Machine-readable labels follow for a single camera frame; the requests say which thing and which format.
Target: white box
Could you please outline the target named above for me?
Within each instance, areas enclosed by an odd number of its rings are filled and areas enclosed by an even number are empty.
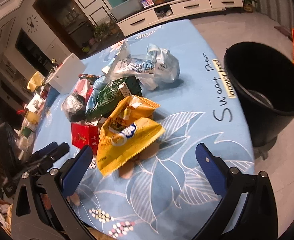
[[[46,83],[61,94],[70,93],[78,81],[78,75],[82,74],[85,69],[86,66],[72,53],[63,61],[58,70],[47,78]]]

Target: green snack package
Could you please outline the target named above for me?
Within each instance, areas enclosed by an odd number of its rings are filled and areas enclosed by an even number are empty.
[[[111,81],[100,90],[97,103],[94,109],[86,114],[86,120],[99,118],[112,112],[121,100],[132,95],[143,96],[142,88],[135,76]]]

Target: black trash bin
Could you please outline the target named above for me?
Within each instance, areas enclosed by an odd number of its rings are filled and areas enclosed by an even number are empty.
[[[253,147],[264,146],[294,118],[294,65],[279,51],[256,42],[231,46],[224,63]]]

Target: tv stand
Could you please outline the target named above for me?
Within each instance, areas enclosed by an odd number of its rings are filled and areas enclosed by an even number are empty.
[[[161,7],[170,7],[172,14],[167,17],[158,18],[156,12]],[[133,33],[173,19],[199,13],[225,11],[226,8],[242,7],[242,0],[170,0],[130,15],[118,21],[117,25],[124,33],[124,36],[127,37]]]

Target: wall clock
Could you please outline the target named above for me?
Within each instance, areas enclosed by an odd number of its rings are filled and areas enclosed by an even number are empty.
[[[36,17],[34,17],[34,14],[32,14],[30,17],[27,18],[27,29],[28,32],[35,32],[38,27],[38,20],[36,20]]]

